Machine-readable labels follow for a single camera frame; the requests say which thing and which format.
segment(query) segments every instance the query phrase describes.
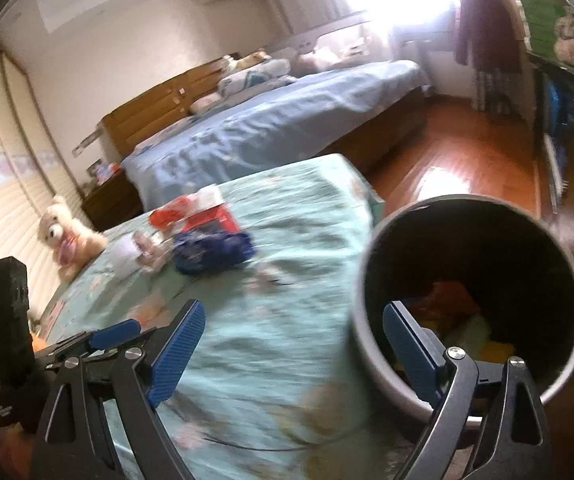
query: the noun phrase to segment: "wooden floor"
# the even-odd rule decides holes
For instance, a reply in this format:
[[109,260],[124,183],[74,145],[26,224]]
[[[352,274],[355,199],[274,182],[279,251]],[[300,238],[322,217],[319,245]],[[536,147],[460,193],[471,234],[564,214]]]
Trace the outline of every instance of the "wooden floor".
[[538,213],[526,123],[491,119],[465,100],[431,102],[425,130],[408,136],[368,180],[386,201],[385,214],[451,193],[490,195]]

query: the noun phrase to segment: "red garment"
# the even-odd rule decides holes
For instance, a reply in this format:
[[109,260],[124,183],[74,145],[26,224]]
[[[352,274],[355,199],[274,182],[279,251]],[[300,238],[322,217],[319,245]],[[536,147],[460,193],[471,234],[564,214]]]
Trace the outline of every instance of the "red garment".
[[467,64],[471,42],[472,62],[480,72],[520,72],[520,51],[512,19],[498,0],[462,0],[455,59]]

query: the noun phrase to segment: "bin rim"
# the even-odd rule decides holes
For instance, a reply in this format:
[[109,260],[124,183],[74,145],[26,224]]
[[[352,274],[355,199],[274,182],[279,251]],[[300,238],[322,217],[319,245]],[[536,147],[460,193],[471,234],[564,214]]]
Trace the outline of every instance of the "bin rim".
[[[369,245],[365,248],[363,255],[360,259],[360,267],[358,270],[358,278],[355,287],[355,298],[352,303],[352,326],[356,341],[358,343],[358,350],[366,367],[371,374],[376,386],[394,405],[405,413],[421,420],[428,422],[432,415],[432,407],[428,402],[420,400],[416,393],[398,376],[393,368],[388,364],[384,355],[380,351],[376,339],[369,327],[367,318],[367,309],[364,302],[364,283],[366,278],[367,264],[369,256],[372,253],[376,243],[380,240],[385,229],[395,221],[397,218],[405,215],[413,210],[425,208],[436,202],[446,202],[449,200],[472,200],[475,202],[489,202],[496,205],[502,205],[519,215],[524,216],[528,221],[531,221],[537,227],[541,228],[549,237],[549,239],[560,250],[560,253],[566,259],[567,265],[574,276],[574,257],[569,250],[564,248],[558,240],[551,234],[547,225],[537,218],[534,218],[528,211],[522,209],[506,200],[499,198],[478,195],[478,194],[449,194],[441,195],[433,198],[428,198],[420,202],[414,202],[404,206],[397,211],[389,214],[386,218],[382,219],[375,227],[371,235]],[[540,400],[543,404],[547,404],[569,380],[569,377],[574,372],[574,345],[572,351],[564,365],[562,371],[556,380],[541,394]],[[468,430],[476,430],[480,427],[482,418],[479,416],[470,416],[467,419],[466,428]]]

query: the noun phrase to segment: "blue gripper pad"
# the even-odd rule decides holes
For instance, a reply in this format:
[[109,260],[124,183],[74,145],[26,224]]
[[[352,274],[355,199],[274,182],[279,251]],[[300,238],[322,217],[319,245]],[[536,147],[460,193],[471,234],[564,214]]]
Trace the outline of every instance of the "blue gripper pad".
[[423,341],[428,341],[424,330],[412,320],[414,327],[404,320],[391,304],[382,313],[382,327],[389,344],[394,349],[396,359],[403,365],[404,373],[420,400],[436,408],[442,399],[442,390],[438,384],[439,367],[431,357]]
[[94,350],[106,350],[134,338],[139,333],[140,324],[135,319],[127,319],[98,330],[89,340],[89,346]]
[[156,408],[172,396],[205,330],[205,309],[196,301],[151,367],[147,400]]

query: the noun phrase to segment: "stuffed animal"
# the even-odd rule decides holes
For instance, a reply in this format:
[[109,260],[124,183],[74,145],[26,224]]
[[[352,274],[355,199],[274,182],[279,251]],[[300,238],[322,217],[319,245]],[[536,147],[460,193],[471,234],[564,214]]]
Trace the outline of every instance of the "stuffed animal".
[[256,50],[243,59],[234,59],[231,56],[223,56],[223,60],[227,62],[227,66],[223,69],[224,75],[231,75],[241,70],[246,70],[262,63],[269,61],[272,57],[267,54],[264,49]]
[[574,8],[566,8],[567,15],[558,18],[554,27],[556,44],[554,53],[558,60],[574,67]]
[[38,240],[53,250],[53,259],[60,266],[58,275],[70,283],[86,263],[102,253],[107,238],[80,220],[73,218],[61,196],[55,196],[52,204],[40,218]]

